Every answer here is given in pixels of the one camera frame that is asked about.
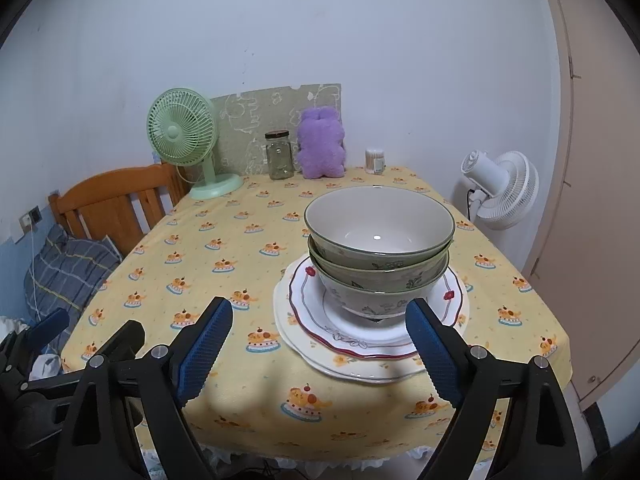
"plaid fabric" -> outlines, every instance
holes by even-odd
[[[51,228],[24,277],[24,295],[34,322],[58,307],[69,313],[69,326],[50,343],[51,350],[62,351],[82,312],[118,263],[103,242],[73,238],[58,224]]]

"jar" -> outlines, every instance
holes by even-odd
[[[288,130],[277,130],[264,135],[267,141],[267,163],[272,180],[283,180],[294,174],[291,143]]]

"door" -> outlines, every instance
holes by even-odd
[[[604,0],[559,0],[573,116],[564,185],[530,282],[569,335],[584,408],[640,356],[640,56]]]

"purple plush toy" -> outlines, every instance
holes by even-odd
[[[298,162],[305,178],[344,176],[344,129],[331,106],[307,108],[298,126]]]

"yellow tablecloth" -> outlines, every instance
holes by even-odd
[[[372,386],[327,377],[284,343],[272,352],[246,351],[248,335],[258,327],[274,332],[273,288],[306,250],[302,213],[311,198],[337,187],[370,184],[413,189],[447,205],[457,224],[450,264],[463,278],[471,305],[469,319],[460,319],[468,323],[465,340],[520,362],[546,353],[564,388],[571,377],[569,345],[556,318],[491,242],[406,168],[387,168],[381,176],[356,168],[340,179],[297,175],[273,182],[266,175],[251,176],[231,196],[205,202],[185,197],[96,294],[63,351],[66,369],[83,368],[127,319],[145,327],[140,356],[170,343],[177,334],[173,327],[197,316],[214,296],[234,298],[249,308],[234,310],[232,330],[202,393],[184,409],[198,441],[322,461],[382,458],[436,446],[453,409],[437,397],[426,373]],[[299,215],[300,221],[285,221],[286,215]],[[345,361],[345,367],[351,365]],[[422,366],[418,358],[415,365]],[[297,420],[280,408],[290,389],[307,383],[316,400],[326,404],[320,423]],[[498,402],[480,460],[495,449],[505,407]],[[144,426],[138,436],[143,447],[152,446]]]

